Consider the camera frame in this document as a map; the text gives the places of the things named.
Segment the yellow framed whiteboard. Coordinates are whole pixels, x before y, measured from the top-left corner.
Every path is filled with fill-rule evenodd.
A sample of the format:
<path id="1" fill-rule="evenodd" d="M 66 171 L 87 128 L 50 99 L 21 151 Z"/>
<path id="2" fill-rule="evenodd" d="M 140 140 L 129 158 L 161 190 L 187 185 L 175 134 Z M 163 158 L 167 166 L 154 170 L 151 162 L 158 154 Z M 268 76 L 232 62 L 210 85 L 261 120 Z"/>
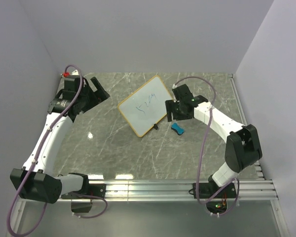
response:
<path id="1" fill-rule="evenodd" d="M 117 106 L 138 137 L 143 137 L 166 116 L 165 101 L 172 100 L 160 76 L 154 76 Z"/>

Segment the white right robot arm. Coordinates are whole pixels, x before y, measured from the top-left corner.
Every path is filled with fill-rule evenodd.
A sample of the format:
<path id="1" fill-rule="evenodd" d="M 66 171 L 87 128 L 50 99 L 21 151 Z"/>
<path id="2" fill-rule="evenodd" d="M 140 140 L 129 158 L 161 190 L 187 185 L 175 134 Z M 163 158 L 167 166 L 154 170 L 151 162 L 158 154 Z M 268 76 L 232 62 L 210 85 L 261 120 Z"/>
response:
<path id="1" fill-rule="evenodd" d="M 225 162 L 210 178 L 208 192 L 217 198 L 225 192 L 225 184 L 246 167 L 262 158 L 257 129 L 234 121 L 203 96 L 165 102 L 168 121 L 196 119 L 209 125 L 225 142 Z"/>

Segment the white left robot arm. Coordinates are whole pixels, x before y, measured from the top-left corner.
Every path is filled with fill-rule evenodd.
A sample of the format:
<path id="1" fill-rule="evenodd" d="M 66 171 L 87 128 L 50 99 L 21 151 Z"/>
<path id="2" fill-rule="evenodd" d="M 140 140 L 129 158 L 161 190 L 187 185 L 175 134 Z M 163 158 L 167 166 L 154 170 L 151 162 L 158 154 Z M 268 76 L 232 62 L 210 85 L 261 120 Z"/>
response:
<path id="1" fill-rule="evenodd" d="M 96 77 L 84 80 L 76 101 L 79 76 L 67 76 L 64 87 L 50 102 L 45 127 L 30 157 L 20 169 L 13 169 L 10 180 L 20 198 L 55 203 L 61 195 L 73 192 L 78 198 L 90 193 L 86 174 L 69 173 L 65 176 L 52 175 L 56 156 L 76 116 L 89 111 L 109 98 Z"/>

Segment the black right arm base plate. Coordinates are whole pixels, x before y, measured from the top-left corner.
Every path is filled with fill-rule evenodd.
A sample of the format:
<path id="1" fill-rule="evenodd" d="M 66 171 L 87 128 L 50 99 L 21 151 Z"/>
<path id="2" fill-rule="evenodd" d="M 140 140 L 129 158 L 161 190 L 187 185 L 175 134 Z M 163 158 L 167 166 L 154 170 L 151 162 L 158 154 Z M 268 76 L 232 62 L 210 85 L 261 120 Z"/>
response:
<path id="1" fill-rule="evenodd" d="M 218 190 L 219 187 L 215 183 L 199 183 L 199 198 L 208 199 Z M 192 189 L 190 189 L 188 193 L 196 199 L 196 183 L 192 184 Z M 214 198 L 236 198 L 236 188 L 234 183 L 228 184 Z"/>

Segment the blue whiteboard eraser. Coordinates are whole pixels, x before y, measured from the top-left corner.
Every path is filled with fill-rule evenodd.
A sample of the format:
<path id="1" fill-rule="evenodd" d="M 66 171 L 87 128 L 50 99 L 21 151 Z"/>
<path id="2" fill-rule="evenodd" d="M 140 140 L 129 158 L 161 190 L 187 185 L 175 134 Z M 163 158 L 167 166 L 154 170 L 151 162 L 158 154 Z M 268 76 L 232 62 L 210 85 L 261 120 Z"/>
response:
<path id="1" fill-rule="evenodd" d="M 173 123 L 171 125 L 171 129 L 176 132 L 177 135 L 182 135 L 184 133 L 184 129 L 180 127 L 177 123 Z"/>

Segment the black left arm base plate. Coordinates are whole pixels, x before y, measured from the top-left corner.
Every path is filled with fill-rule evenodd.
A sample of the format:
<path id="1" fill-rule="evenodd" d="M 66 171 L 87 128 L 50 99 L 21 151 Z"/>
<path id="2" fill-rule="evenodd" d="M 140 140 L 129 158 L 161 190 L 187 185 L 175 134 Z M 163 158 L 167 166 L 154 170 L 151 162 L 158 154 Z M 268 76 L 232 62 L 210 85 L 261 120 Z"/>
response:
<path id="1" fill-rule="evenodd" d="M 107 185 L 104 183 L 90 184 L 86 194 L 78 194 L 77 192 L 61 195 L 62 199 L 82 199 L 85 196 L 94 196 L 104 198 Z"/>

